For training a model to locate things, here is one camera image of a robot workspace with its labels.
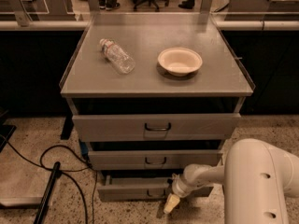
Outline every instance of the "bottle label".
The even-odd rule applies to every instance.
[[[113,40],[106,40],[103,47],[102,47],[102,52],[104,53],[105,56],[107,56],[107,52],[110,47],[114,46],[115,42]]]

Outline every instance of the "gray tabletop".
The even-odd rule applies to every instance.
[[[118,74],[98,43],[111,38],[135,59],[128,75]],[[203,65],[196,74],[173,77],[158,64],[161,51],[187,48]],[[97,14],[62,88],[62,96],[193,97],[249,96],[252,88],[213,22],[195,13]]]

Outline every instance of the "gray cabinet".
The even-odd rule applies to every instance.
[[[133,55],[132,73],[117,74],[101,57],[101,38]],[[174,46],[202,56],[197,74],[172,77],[161,70],[159,52]],[[62,96],[93,169],[102,174],[102,201],[165,198],[172,174],[191,163],[217,165],[253,92],[217,28],[199,14],[95,15],[70,65]]]

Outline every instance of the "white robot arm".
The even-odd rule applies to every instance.
[[[226,224],[288,224],[285,196],[299,197],[299,158],[260,140],[238,141],[224,166],[187,166],[175,178],[164,212],[210,183],[224,185]]]

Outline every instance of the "drawer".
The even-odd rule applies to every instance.
[[[218,150],[90,151],[94,170],[184,169],[192,163],[216,166]]]
[[[74,116],[83,142],[230,138],[239,114]]]
[[[102,202],[124,200],[160,200],[166,199],[171,192],[171,175],[153,178],[106,176],[106,183],[98,188]],[[213,187],[195,191],[195,197],[207,197]]]

